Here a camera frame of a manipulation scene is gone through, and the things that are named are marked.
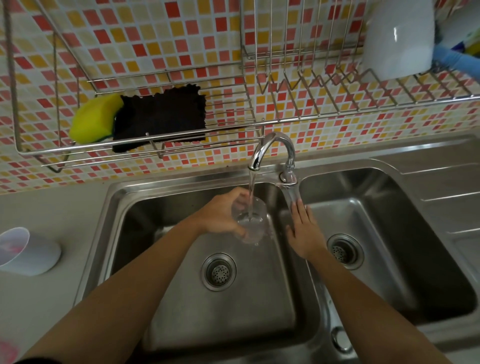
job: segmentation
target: blue brush handle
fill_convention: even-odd
[[[438,61],[442,66],[448,66],[480,80],[480,59],[478,58],[437,44],[433,48],[433,60]]]

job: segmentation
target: glass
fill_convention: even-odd
[[[252,198],[250,212],[248,199],[237,199],[232,206],[232,217],[247,230],[244,237],[236,235],[242,242],[258,244],[265,235],[267,230],[267,206],[260,198]]]

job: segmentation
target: black sleeve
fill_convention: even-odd
[[[47,359],[47,358],[30,358],[16,362],[15,364],[61,364],[56,360]]]

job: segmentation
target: mosaic tile backsplash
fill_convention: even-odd
[[[337,21],[339,30],[347,25],[348,39],[355,39],[361,31],[361,20],[368,12],[369,3],[361,0],[353,1],[354,8],[350,10],[349,1],[338,1],[340,6],[337,8],[334,7],[334,2],[335,0],[322,0],[321,18],[325,22],[317,26],[315,22],[317,1],[305,0],[305,4],[302,4],[300,0],[288,0],[287,49],[293,49],[298,43],[311,45],[315,38],[318,44],[324,44],[328,39],[328,22],[332,19]],[[223,92],[231,95],[239,92],[239,89],[244,89],[244,86],[240,87],[236,85],[237,83],[246,82],[246,88],[252,100],[252,110],[249,110],[248,103],[242,101],[244,96],[231,97],[231,100],[236,103],[236,109],[233,110],[220,107],[220,103],[215,102],[215,97],[218,95],[214,92],[210,94],[212,98],[210,111],[217,109],[225,111],[224,116],[216,117],[216,123],[231,122],[233,117],[248,118],[251,117],[252,112],[257,120],[298,116],[287,90],[282,88],[275,95],[279,115],[275,114],[272,96],[268,92],[262,94],[256,83],[251,61],[245,62],[247,66],[245,77],[240,80],[235,77],[239,72],[237,66],[221,66],[221,64],[241,60],[240,34],[242,34],[241,39],[245,50],[249,53],[254,51],[252,0],[242,2],[243,32],[240,31],[238,0],[41,0],[41,3],[57,28],[61,30],[63,38],[68,42],[90,78],[107,78],[107,80],[95,82],[99,92],[143,87],[138,92],[140,95],[151,94],[161,91],[161,86],[158,84],[166,81],[165,74],[138,78],[122,76],[191,67],[192,69],[187,71],[171,73],[171,81],[188,82],[231,75],[232,86],[223,84]],[[284,9],[286,4],[285,1],[280,1],[279,9]],[[448,2],[442,0],[439,5],[447,6]],[[284,22],[285,11],[279,10],[279,15],[274,17],[272,34],[269,34],[269,19],[265,18],[264,13],[269,3],[257,1],[257,6],[259,14],[257,51],[261,53],[267,50],[270,36],[273,50],[281,51],[285,30],[282,30],[281,24],[276,23],[278,22],[276,19]],[[11,9],[23,143],[25,147],[33,149],[54,147],[58,145],[58,132],[55,107],[57,102],[53,88],[55,76],[52,31],[35,1],[11,0]],[[350,11],[351,19],[347,24]],[[301,39],[298,27],[300,17],[303,17],[305,24]],[[210,150],[169,154],[162,160],[148,157],[106,162],[65,169],[55,174],[41,167],[34,158],[21,157],[15,151],[12,136],[10,80],[4,39],[2,22],[0,24],[0,194],[236,162],[247,160],[253,153],[254,144],[230,145]],[[63,141],[68,143],[67,131],[71,118],[77,110],[77,94],[80,103],[84,103],[94,97],[95,93],[91,84],[84,78],[81,78],[77,85],[75,76],[79,70],[76,68],[75,59],[59,39],[56,42],[59,117],[63,127],[61,136]],[[278,68],[273,69],[276,84],[279,84],[282,78],[282,72]],[[464,75],[458,75],[458,77],[472,90],[480,92],[480,85],[474,80],[469,80]],[[422,81],[428,85],[430,80],[425,76]],[[388,83],[386,85],[392,89],[393,93],[399,88],[397,85],[390,85],[390,87]],[[455,91],[459,88],[454,83],[449,86]],[[323,111],[330,110],[332,103],[325,90],[321,88],[313,90],[317,104]],[[418,86],[413,88],[412,93],[415,97],[419,95],[421,99],[421,93],[424,91],[424,88]],[[367,105],[370,102],[365,97],[365,89],[361,86],[349,89],[349,92],[359,104]],[[383,91],[373,89],[372,92],[381,103],[388,99],[388,95],[383,95]],[[431,92],[438,97],[444,93],[441,88],[432,88]],[[292,96],[297,106],[301,108],[302,115],[313,114],[306,90],[299,87],[293,91]],[[342,88],[336,90],[334,97],[342,110],[351,107],[351,99]],[[467,130],[480,125],[479,110],[480,102],[465,101],[392,112],[295,121],[267,126],[265,131],[266,133],[281,131],[288,134],[295,142],[296,150],[305,152]],[[238,137],[254,137],[254,132],[240,131]],[[282,153],[282,149],[274,146],[270,153],[276,156]]]

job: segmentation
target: sink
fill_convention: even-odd
[[[125,214],[111,274],[213,196],[230,189],[135,203]],[[288,206],[282,191],[274,184],[258,183],[255,195],[266,203],[268,234],[258,245],[241,243],[232,234],[199,237],[133,358],[199,362],[244,356],[305,343],[319,331],[320,309],[308,265],[291,250],[283,233],[280,217]]]
[[[476,294],[398,184],[378,169],[300,184],[335,257],[414,325],[468,315]]]

